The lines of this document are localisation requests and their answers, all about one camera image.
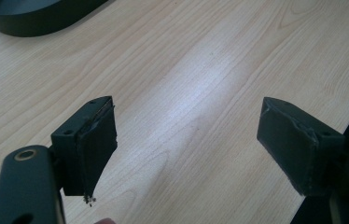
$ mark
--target wood grain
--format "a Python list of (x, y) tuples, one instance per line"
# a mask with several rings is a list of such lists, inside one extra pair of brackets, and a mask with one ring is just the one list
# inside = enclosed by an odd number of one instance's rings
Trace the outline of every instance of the wood grain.
[(68, 223), (288, 223), (302, 197), (256, 140), (264, 96), (349, 122), (349, 0), (117, 0), (0, 34), (0, 165), (112, 95), (119, 148)]

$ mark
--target light wood surface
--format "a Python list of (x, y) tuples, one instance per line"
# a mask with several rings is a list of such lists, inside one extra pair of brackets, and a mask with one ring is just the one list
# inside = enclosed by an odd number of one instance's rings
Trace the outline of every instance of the light wood surface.
[(264, 96), (349, 123), (349, 0), (117, 0), (52, 35), (0, 34), (0, 165), (112, 95), (119, 147), (68, 223), (289, 223), (256, 140)]

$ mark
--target wooden table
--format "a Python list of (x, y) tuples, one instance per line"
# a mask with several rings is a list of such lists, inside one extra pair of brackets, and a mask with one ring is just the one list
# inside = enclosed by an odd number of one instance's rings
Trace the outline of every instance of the wooden table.
[(51, 35), (0, 34), (0, 165), (112, 95), (119, 147), (68, 223), (288, 223), (302, 202), (256, 140), (264, 96), (349, 123), (349, 0), (117, 0)]

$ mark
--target black object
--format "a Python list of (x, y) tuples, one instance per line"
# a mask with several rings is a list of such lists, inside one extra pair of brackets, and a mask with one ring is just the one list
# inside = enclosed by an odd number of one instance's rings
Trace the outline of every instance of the black object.
[(52, 146), (29, 146), (6, 156), (0, 174), (0, 223), (64, 223), (62, 199), (93, 191), (117, 148), (109, 96), (82, 106), (52, 136)]
[(79, 21), (107, 0), (0, 0), (0, 32), (47, 35)]
[(349, 223), (349, 126), (342, 135), (296, 106), (266, 97), (258, 140), (307, 196), (291, 223)]

